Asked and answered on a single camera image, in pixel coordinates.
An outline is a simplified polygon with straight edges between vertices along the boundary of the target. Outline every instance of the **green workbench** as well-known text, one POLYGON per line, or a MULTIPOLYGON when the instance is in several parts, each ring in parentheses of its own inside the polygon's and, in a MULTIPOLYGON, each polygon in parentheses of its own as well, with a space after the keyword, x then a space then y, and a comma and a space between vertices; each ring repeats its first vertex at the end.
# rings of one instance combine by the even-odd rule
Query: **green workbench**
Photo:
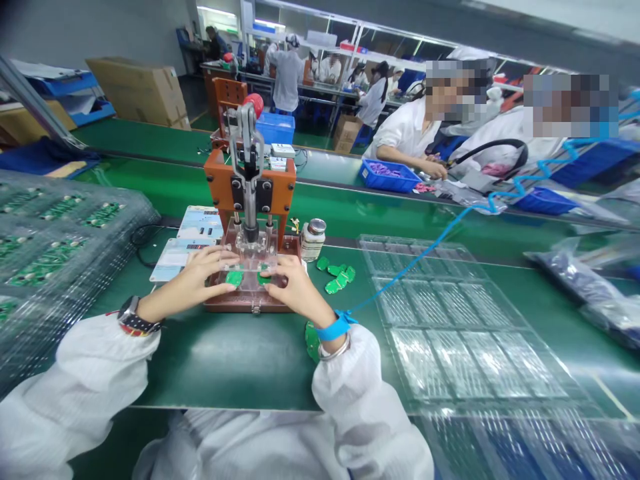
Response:
MULTIPOLYGON (((118 138, 120 150, 128 142, 124 155, 161 155, 174 163, 107 155, 99 170, 88 171, 78 180, 140 190, 166 217, 181 218, 188 205, 210 205, 211 194, 204 172, 200 168, 180 165, 182 162, 204 162, 205 158, 197 154, 197 148, 206 147, 208 134, 194 135, 194 132, 136 124, 143 126, 134 128, 137 134, 142 128, 151 127, 145 137, 132 134, 126 127, 130 124, 118 120, 100 122, 78 130, 77 136, 92 146, 102 145, 104 149, 113 148, 111 139, 118 138), (158 136, 157 129, 162 129, 164 135, 158 136)), ((302 221, 322 217, 331 237, 355 239, 368 233, 433 240, 462 210, 458 205, 347 188, 355 184, 357 159, 345 157, 344 164, 334 168, 335 156, 324 163, 323 152, 310 150, 310 153, 307 166, 299 174, 291 214, 302 221), (321 175, 330 177, 328 181, 333 185, 305 182, 304 175, 316 179, 321 175), (347 187, 335 185, 347 177, 351 178, 344 182, 347 187)), ((153 261, 157 258, 170 235, 170 231, 162 232, 154 240, 156 247, 144 250, 145 259, 153 261)), ((485 216, 473 212, 453 230, 447 241, 464 244, 483 263, 490 278, 606 414, 621 416, 594 375, 630 412, 638 414, 640 401, 635 396, 640 387, 638 359, 590 326, 565 294, 542 273, 532 269, 523 257, 523 252, 548 251, 553 244, 574 235, 572 224, 566 221, 509 213, 485 216)), ((585 242, 586 246, 589 243, 598 246, 602 244, 603 236, 590 235, 585 242)), ((373 293, 358 250, 327 246, 324 252, 332 261, 344 261, 364 273, 355 284, 332 296, 334 307, 351 307, 373 293)), ((136 259, 130 261, 98 298, 90 314, 114 310, 129 295, 147 293, 151 289, 150 273, 136 259)), ((319 287, 324 285, 323 275, 326 274, 314 269, 310 269, 310 274, 319 287)), ((640 291, 634 282, 614 282, 626 294, 640 291)), ((383 350, 384 377, 403 397, 401 380, 376 307, 368 306, 359 312, 358 319, 378 337, 383 350)), ((303 325, 303 320, 294 314, 212 315, 200 309, 170 320, 150 364, 149 387, 137 405, 315 409, 310 392, 313 364, 306 354, 303 325)))

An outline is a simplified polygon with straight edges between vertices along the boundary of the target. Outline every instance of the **ceiling light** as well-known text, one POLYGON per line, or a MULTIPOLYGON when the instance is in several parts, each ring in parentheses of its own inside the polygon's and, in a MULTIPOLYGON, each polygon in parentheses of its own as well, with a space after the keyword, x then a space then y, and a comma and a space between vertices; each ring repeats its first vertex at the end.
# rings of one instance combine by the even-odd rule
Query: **ceiling light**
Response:
POLYGON ((254 22, 259 23, 260 25, 264 25, 266 27, 271 27, 271 28, 276 28, 276 27, 279 27, 279 28, 282 28, 282 29, 286 28, 281 23, 268 22, 266 20, 256 19, 256 20, 254 20, 254 22))
POLYGON ((226 17, 233 17, 235 18, 235 15, 229 12, 223 12, 222 10, 216 10, 216 9, 210 9, 209 7, 198 7, 198 10, 206 10, 206 11, 210 11, 212 13, 217 13, 218 15, 224 15, 226 17))

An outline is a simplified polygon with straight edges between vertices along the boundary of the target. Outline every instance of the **bottle cap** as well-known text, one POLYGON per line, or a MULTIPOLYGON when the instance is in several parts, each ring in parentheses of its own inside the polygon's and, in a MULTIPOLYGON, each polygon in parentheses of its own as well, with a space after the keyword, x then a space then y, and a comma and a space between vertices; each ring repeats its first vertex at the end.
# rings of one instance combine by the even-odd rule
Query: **bottle cap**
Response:
POLYGON ((310 220, 309 225, 307 226, 307 230, 309 230, 312 235, 322 235, 326 229, 327 224, 324 220, 320 219, 310 220))

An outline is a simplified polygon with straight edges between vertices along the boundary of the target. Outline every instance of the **hand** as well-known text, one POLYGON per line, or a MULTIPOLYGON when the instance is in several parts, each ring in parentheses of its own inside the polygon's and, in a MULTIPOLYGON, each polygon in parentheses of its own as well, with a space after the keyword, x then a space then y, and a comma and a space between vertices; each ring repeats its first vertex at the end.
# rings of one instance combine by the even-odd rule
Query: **hand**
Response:
POLYGON ((418 168, 430 176, 432 180, 447 179, 447 169, 433 160, 422 159, 418 168))
POLYGON ((190 254, 182 272, 140 300, 136 315, 142 320, 156 323, 207 299, 234 291, 235 286, 229 283, 206 287, 205 280, 224 266, 238 262, 240 258, 235 253, 218 245, 190 254))
POLYGON ((282 275, 288 283, 284 288, 272 283, 265 285, 267 292, 291 310, 311 320, 316 328, 325 329, 335 322, 335 313, 313 286, 300 259, 294 255, 279 255, 278 266, 262 272, 263 277, 282 275))

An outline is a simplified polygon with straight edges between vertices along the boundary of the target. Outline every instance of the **orange press frame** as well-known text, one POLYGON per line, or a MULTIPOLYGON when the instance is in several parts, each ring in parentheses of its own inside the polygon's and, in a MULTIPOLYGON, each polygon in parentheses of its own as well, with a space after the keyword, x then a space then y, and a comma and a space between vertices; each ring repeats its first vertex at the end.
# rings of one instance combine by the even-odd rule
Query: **orange press frame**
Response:
MULTIPOLYGON (((218 208, 222 226, 227 233, 229 220, 233 217, 233 194, 231 192, 231 177, 234 176, 233 167, 225 165, 222 150, 211 152, 205 163, 205 174, 211 190, 213 205, 218 208)), ((286 171, 264 170, 262 178, 271 180, 273 184, 270 215, 279 217, 278 222, 278 250, 283 247, 283 237, 287 228, 289 211, 295 188, 295 166, 293 159, 287 159, 286 171)))

